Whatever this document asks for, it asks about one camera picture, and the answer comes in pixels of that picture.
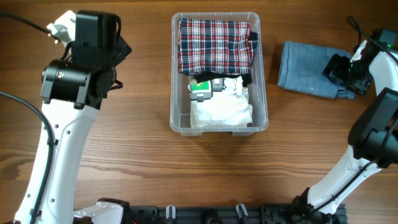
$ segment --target white cloth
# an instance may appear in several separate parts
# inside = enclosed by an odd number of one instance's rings
[[[223,90],[215,91],[212,87],[212,97],[209,99],[191,100],[191,127],[220,127],[234,126],[246,127],[248,123],[252,123],[252,106],[249,104],[249,93],[247,88],[243,88],[243,80],[238,78],[222,78]],[[200,90],[193,90],[189,85],[191,95],[200,93]]]

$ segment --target folded clothing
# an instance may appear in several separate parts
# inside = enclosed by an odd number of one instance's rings
[[[252,123],[252,106],[242,77],[217,78],[188,86],[191,127],[235,126]]]
[[[351,57],[345,50],[286,41],[282,51],[278,86],[315,96],[353,99],[355,93],[345,86],[335,85],[322,75],[334,54]]]
[[[181,19],[178,72],[249,73],[258,45],[250,28],[247,22]]]

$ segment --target green label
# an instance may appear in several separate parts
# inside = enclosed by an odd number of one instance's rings
[[[210,81],[191,85],[191,91],[210,90]]]

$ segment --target black plastic part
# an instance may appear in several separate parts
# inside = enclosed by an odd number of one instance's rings
[[[394,45],[397,33],[389,29],[377,29],[372,31],[370,37],[374,40],[378,40],[380,43]]]
[[[121,25],[121,20],[112,13],[78,12],[75,41],[68,43],[72,59],[54,60],[42,73],[45,103],[58,99],[74,102],[79,110],[85,105],[101,108],[102,99],[116,82],[115,66],[131,53],[126,41],[117,37],[117,23]]]
[[[383,89],[355,122],[348,136],[355,159],[376,161],[380,168],[398,163],[398,92]]]
[[[116,40],[117,20],[118,16],[112,13],[79,11],[72,61],[100,70],[122,62],[131,53],[131,48],[122,37]]]
[[[387,46],[394,46],[397,33],[389,29],[377,29],[372,31],[370,38],[387,48]],[[357,51],[358,47],[359,45],[354,47],[354,52]],[[322,74],[334,84],[346,86],[347,89],[364,95],[368,92],[372,80],[369,66],[382,50],[371,41],[368,41],[365,48],[361,51],[361,59],[353,63],[349,62],[349,58],[335,54],[331,57]]]
[[[322,74],[338,86],[346,86],[347,89],[364,95],[368,92],[371,76],[363,63],[349,62],[349,58],[334,54],[326,65]]]
[[[130,212],[130,203],[125,202],[123,200],[117,200],[113,198],[100,198],[98,199],[99,202],[110,202],[110,203],[116,203],[123,208],[123,216],[120,224],[130,224],[131,223],[131,212]]]
[[[295,223],[298,220],[307,220],[312,223],[326,224],[332,219],[331,214],[324,214],[314,209],[308,204],[308,191],[310,188],[304,190],[300,196],[296,196],[293,202],[286,208],[287,215],[290,222]]]
[[[291,224],[287,215],[287,204],[262,205],[260,207],[246,207],[248,212],[248,224]],[[132,221],[137,224],[169,224],[166,219],[165,208],[155,206],[130,207]],[[175,224],[242,224],[235,207],[193,207],[176,208]],[[297,222],[298,224],[314,224],[308,220]],[[336,213],[327,224],[347,224],[345,205],[340,205]]]
[[[93,222],[91,221],[91,217],[73,217],[73,222],[72,224],[92,224]]]

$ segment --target white t-shirt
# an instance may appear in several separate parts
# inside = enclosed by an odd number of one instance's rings
[[[191,92],[191,127],[234,126],[252,123],[248,89],[238,78],[217,78],[188,86]]]

